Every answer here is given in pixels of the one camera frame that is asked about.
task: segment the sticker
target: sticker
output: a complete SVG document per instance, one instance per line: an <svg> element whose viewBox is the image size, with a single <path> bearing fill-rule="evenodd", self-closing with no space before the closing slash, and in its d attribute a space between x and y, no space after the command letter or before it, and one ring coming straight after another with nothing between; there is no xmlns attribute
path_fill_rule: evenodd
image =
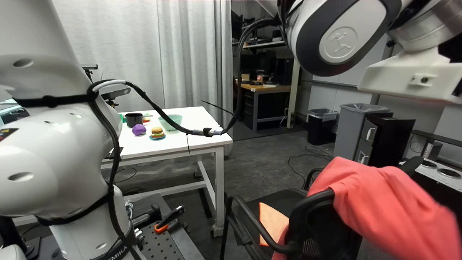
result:
<svg viewBox="0 0 462 260"><path fill-rule="evenodd" d="M14 133L18 128L7 128L0 130L0 142L7 138L10 134Z"/></svg>

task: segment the gray trash can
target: gray trash can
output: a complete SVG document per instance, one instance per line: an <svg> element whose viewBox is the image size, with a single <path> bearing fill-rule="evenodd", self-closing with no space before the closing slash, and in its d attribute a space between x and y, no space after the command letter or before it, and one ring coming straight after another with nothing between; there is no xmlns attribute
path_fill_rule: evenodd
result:
<svg viewBox="0 0 462 260"><path fill-rule="evenodd" d="M334 156L353 160L366 114L389 111L390 109L387 107L363 103L340 105L340 119L335 139Z"/></svg>
<svg viewBox="0 0 462 260"><path fill-rule="evenodd" d="M328 108L308 110L308 142L312 145L320 145L333 142L335 135L331 132L335 124L337 111Z"/></svg>

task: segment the light green bowl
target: light green bowl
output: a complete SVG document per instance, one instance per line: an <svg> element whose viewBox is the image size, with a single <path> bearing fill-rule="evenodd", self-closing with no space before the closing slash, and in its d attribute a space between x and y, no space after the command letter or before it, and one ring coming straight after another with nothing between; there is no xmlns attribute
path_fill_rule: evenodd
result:
<svg viewBox="0 0 462 260"><path fill-rule="evenodd" d="M172 120L173 122L181 125L181 120L183 119L183 116L182 115L168 115ZM176 129L171 126L169 123L167 123L162 117L159 117L159 122L161 124L161 126L167 130L167 131L175 131Z"/></svg>

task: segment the black office chair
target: black office chair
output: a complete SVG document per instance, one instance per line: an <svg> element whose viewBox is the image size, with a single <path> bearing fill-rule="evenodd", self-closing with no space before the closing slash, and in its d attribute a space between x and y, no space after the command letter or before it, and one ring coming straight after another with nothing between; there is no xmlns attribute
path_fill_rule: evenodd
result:
<svg viewBox="0 0 462 260"><path fill-rule="evenodd" d="M422 161L422 157L416 156L400 169L412 175ZM282 190L249 202L239 196L229 197L220 260L224 260L229 225L234 229L237 244L244 246L254 260L271 259L275 251L286 254L288 260L355 260L362 237L345 225L335 211L334 191L327 189L306 197L311 177L321 170L313 169L308 174L305 190ZM260 202L289 217L286 245L275 242L256 217L260 214ZM269 247L259 245L260 234Z"/></svg>

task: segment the drawer handle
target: drawer handle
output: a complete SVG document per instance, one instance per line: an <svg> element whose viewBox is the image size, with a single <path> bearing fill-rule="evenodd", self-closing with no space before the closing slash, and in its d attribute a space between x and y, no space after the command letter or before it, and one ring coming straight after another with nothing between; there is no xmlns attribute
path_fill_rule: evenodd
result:
<svg viewBox="0 0 462 260"><path fill-rule="evenodd" d="M375 128L369 128L369 131L367 131L366 141L370 141L369 138L371 137L373 130L375 130Z"/></svg>
<svg viewBox="0 0 462 260"><path fill-rule="evenodd" d="M369 158L369 156L364 155L363 158L361 158L361 164L364 164L364 161L366 160L366 158Z"/></svg>

